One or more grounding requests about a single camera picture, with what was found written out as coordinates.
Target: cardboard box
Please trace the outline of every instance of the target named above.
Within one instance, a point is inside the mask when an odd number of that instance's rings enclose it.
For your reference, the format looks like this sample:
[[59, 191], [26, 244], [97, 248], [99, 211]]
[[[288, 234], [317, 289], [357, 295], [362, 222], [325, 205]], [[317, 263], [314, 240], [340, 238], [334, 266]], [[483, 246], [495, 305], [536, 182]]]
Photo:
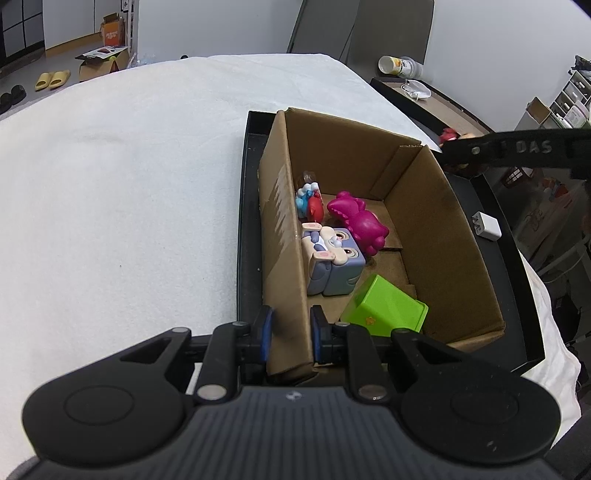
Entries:
[[85, 82], [111, 72], [125, 70], [129, 63], [129, 52], [126, 48], [117, 54], [109, 56], [107, 59], [97, 57], [85, 58], [83, 56], [76, 58], [83, 58], [82, 65], [80, 65], [79, 81]]
[[536, 130], [539, 128], [564, 128], [554, 112], [537, 97], [528, 103], [525, 113], [515, 130]]
[[125, 45], [125, 22], [119, 14], [110, 14], [103, 18], [100, 24], [100, 34], [106, 46], [116, 47]]
[[268, 373], [313, 372], [309, 309], [336, 322], [348, 296], [306, 295], [294, 192], [314, 171], [324, 202], [348, 190], [390, 228], [357, 283], [377, 273], [429, 306], [423, 333], [464, 351], [503, 335], [505, 323], [466, 215], [428, 147], [320, 113], [279, 111], [259, 164], [263, 302], [275, 310]]

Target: yellow slipper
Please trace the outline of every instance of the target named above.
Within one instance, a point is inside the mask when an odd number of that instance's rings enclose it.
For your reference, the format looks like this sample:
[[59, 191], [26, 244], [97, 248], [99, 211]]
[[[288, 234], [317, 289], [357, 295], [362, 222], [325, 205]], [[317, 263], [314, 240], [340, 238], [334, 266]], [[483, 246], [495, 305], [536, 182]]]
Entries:
[[51, 77], [53, 77], [54, 73], [55, 72], [45, 72], [39, 75], [39, 80], [37, 80], [37, 83], [35, 84], [35, 91], [38, 92], [39, 90], [46, 88], [49, 85]]
[[70, 70], [64, 70], [63, 72], [55, 72], [53, 74], [53, 77], [51, 77], [49, 89], [53, 90], [55, 88], [61, 87], [68, 81], [68, 78], [70, 78]]

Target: floor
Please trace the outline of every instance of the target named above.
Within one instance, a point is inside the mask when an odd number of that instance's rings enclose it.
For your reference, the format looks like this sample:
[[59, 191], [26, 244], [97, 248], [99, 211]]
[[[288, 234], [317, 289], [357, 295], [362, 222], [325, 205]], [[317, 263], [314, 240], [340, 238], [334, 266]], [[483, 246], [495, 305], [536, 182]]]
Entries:
[[[0, 79], [0, 94], [4, 92], [9, 92], [11, 88], [15, 85], [22, 85], [25, 87], [25, 91], [27, 92], [27, 97], [20, 105], [24, 105], [28, 102], [35, 101], [42, 99], [52, 93], [67, 88], [69, 85], [73, 85], [78, 83], [78, 69], [81, 64], [81, 60], [76, 60], [75, 57], [85, 53], [87, 51], [93, 50], [95, 48], [99, 48], [102, 46], [102, 42], [92, 43], [85, 45], [83, 47], [75, 48], [65, 53], [55, 55], [53, 57], [47, 58], [43, 55], [39, 60], [30, 63], [29, 65], [24, 66], [16, 70], [15, 72], [10, 73], [6, 77]], [[67, 81], [66, 85], [60, 87], [56, 90], [49, 90], [44, 89], [40, 90], [39, 92], [35, 91], [35, 84], [39, 75], [44, 72], [57, 72], [60, 70], [70, 70], [72, 75], [70, 79]]]

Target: slipper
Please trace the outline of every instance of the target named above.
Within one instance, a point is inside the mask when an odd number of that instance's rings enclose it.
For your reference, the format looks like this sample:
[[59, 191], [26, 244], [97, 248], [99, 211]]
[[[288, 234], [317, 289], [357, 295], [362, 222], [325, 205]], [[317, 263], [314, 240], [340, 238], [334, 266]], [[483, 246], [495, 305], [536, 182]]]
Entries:
[[49, 89], [53, 90], [55, 88], [61, 87], [68, 81], [68, 78], [70, 78], [70, 70], [55, 72], [53, 77], [51, 77], [51, 81], [49, 82]]
[[11, 106], [12, 95], [10, 95], [8, 92], [3, 93], [2, 96], [0, 96], [0, 115], [2, 115], [4, 112], [8, 112]]
[[12, 105], [14, 106], [17, 103], [22, 102], [27, 96], [27, 93], [25, 87], [22, 85], [15, 85], [12, 87], [12, 90], [10, 90], [10, 95], [12, 96]]
[[51, 81], [51, 77], [53, 77], [53, 74], [54, 72], [45, 72], [39, 75], [39, 79], [35, 84], [35, 91], [38, 92], [39, 90], [43, 90], [45, 87], [47, 87]]

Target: red toy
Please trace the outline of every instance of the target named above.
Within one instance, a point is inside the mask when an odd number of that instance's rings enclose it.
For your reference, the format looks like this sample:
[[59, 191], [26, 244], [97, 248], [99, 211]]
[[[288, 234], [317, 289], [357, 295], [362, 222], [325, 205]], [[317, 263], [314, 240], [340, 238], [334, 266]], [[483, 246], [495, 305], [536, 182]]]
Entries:
[[373, 257], [384, 247], [390, 230], [372, 212], [365, 209], [362, 199], [352, 197], [349, 192], [339, 192], [326, 208], [343, 222], [365, 255]]
[[308, 221], [322, 223], [324, 219], [324, 208], [322, 200], [320, 200], [320, 193], [314, 192], [314, 195], [308, 199]]
[[445, 142], [449, 140], [456, 140], [460, 134], [456, 132], [453, 128], [444, 128], [443, 133], [439, 135], [439, 146], [441, 147]]

